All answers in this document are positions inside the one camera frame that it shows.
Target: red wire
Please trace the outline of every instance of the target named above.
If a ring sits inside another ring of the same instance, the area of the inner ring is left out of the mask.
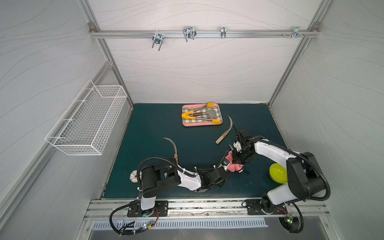
[[[288,214],[288,212],[287,211],[284,211],[283,209],[281,209],[281,208],[277,208],[277,209],[279,209],[279,210],[281,210],[281,211],[283,211],[285,214]]]
[[[159,210],[157,209],[157,207],[155,207],[155,209],[156,209],[156,211],[157,211],[157,217],[156,217],[156,221],[155,221],[154,224],[156,224],[156,223],[157,223],[157,220],[159,219]]]

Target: white wall panel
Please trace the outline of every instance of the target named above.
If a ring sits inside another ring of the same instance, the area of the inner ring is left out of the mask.
[[[0,3],[0,202],[106,59],[76,0]]]
[[[1,240],[75,238],[90,200],[98,198],[102,190],[118,140],[124,133],[128,109],[126,102],[103,155],[67,156],[55,152],[0,234]]]
[[[292,149],[315,155],[341,239],[382,239],[384,2],[337,0],[272,106]]]
[[[112,55],[135,103],[265,103],[297,40],[280,38],[109,39]]]
[[[102,30],[307,28],[320,0],[89,0]]]
[[[101,30],[307,28],[320,0],[90,0]],[[107,40],[135,103],[265,103],[298,44],[290,39]]]

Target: dark green table surface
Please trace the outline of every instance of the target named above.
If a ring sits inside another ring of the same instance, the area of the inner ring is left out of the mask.
[[[183,104],[135,104],[124,139],[104,193],[106,199],[136,198],[137,184],[129,180],[130,173],[137,169],[146,157],[173,157],[172,144],[163,137],[172,139],[177,146],[179,165],[193,170],[194,166],[212,167],[217,164],[229,144],[235,141],[232,130],[221,141],[215,141],[229,127],[229,115],[239,130],[246,129],[251,136],[262,135],[272,142],[285,146],[272,115],[265,104],[219,104],[223,123],[215,126],[184,127],[181,123]],[[161,198],[193,197],[260,197],[279,184],[269,177],[269,166],[274,162],[259,156],[246,165],[247,173],[227,172],[228,181],[223,187],[196,193],[176,187],[161,194]]]

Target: pink tray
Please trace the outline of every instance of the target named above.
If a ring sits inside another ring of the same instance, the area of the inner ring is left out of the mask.
[[[182,109],[183,108],[200,108],[200,107],[202,107],[204,105],[206,105],[206,103],[203,103],[203,104],[189,104],[189,105],[182,106]],[[213,105],[213,107],[218,107],[220,109],[219,105],[216,104],[216,103]],[[212,123],[212,122],[208,122],[208,121],[205,121],[205,122],[183,122],[183,125],[185,127],[192,127],[192,126],[205,126],[205,125],[220,125],[222,123],[223,123],[223,120],[221,121],[221,123]]]

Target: vent grille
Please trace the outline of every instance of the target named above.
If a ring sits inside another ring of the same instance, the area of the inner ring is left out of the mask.
[[[134,229],[138,229],[149,219],[135,220]],[[133,220],[117,220],[113,223],[116,228],[124,227]],[[263,217],[250,218],[212,218],[212,219],[159,219],[153,229],[191,229],[191,228],[254,228],[268,227]],[[96,220],[93,230],[111,230],[108,220]]]

